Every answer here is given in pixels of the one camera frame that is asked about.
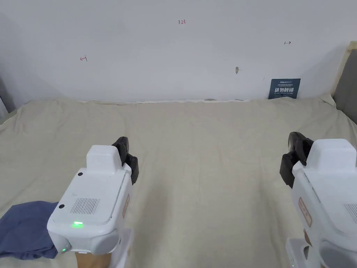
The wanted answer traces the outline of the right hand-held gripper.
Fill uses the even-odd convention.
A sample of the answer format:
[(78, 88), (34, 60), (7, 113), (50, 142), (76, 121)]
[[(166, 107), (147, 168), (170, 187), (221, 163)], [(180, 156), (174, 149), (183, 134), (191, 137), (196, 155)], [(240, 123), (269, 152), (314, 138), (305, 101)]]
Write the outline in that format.
[(345, 139), (288, 137), (280, 176), (291, 188), (304, 238), (289, 238), (291, 268), (357, 266), (356, 149)]

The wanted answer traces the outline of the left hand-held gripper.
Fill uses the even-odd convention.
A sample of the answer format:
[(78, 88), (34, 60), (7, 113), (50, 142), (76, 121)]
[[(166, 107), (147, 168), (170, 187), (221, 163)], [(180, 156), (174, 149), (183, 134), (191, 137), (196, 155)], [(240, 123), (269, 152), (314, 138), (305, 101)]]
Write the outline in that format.
[(110, 268), (125, 267), (133, 234), (125, 219), (138, 176), (128, 137), (93, 145), (47, 223), (58, 253), (111, 253)]

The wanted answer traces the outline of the person's left hand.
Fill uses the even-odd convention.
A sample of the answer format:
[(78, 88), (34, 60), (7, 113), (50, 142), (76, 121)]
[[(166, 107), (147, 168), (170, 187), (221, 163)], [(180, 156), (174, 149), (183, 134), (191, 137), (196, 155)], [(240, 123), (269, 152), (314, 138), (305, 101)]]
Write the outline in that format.
[(109, 268), (112, 254), (93, 255), (90, 253), (75, 253), (78, 268)]

